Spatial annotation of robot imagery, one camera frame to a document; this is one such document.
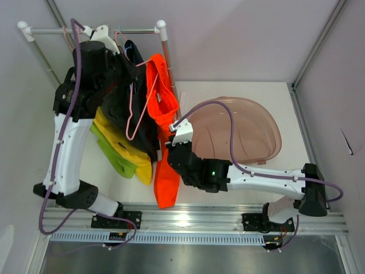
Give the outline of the orange shorts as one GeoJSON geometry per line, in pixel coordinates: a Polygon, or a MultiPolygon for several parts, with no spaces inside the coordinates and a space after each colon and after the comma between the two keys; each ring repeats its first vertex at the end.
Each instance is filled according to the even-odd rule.
{"type": "Polygon", "coordinates": [[[180,185],[180,176],[168,164],[168,149],[165,144],[171,136],[169,125],[175,120],[179,104],[173,94],[165,59],[161,54],[150,57],[146,64],[147,110],[158,126],[162,159],[157,162],[154,194],[160,209],[175,205],[180,185]]]}

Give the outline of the pink wire hanger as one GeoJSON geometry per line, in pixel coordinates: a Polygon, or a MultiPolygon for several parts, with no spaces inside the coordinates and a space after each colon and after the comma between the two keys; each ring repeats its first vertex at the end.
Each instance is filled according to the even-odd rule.
{"type": "Polygon", "coordinates": [[[141,74],[137,81],[117,92],[118,102],[109,111],[114,119],[114,126],[133,146],[157,141],[157,125],[147,111],[147,64],[142,59],[134,44],[135,66],[141,74]]]}

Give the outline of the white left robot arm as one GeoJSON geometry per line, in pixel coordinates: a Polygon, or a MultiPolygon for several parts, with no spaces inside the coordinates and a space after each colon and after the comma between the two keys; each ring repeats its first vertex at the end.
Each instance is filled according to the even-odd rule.
{"type": "Polygon", "coordinates": [[[124,221],[121,204],[80,180],[80,165],[87,134],[104,97],[125,87],[140,74],[115,42],[85,41],[73,51],[74,66],[55,92],[55,136],[51,161],[43,182],[33,193],[54,199],[68,209],[86,209],[104,215],[104,222],[118,228],[124,221]]]}

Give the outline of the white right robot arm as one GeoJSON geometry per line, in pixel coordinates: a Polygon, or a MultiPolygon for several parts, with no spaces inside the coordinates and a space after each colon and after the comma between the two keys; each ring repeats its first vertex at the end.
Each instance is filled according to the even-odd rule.
{"type": "Polygon", "coordinates": [[[252,190],[282,195],[264,204],[261,225],[274,230],[297,215],[327,216],[324,178],[315,164],[296,170],[268,170],[234,164],[228,160],[202,159],[192,151],[191,142],[166,144],[168,164],[186,186],[207,193],[252,190]]]}

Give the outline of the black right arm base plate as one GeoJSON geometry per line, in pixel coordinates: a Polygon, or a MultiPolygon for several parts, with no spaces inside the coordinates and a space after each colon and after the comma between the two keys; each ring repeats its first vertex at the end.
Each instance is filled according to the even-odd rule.
{"type": "Polygon", "coordinates": [[[242,225],[245,232],[294,232],[294,221],[292,218],[283,224],[273,223],[263,219],[261,213],[243,213],[242,225]]]}

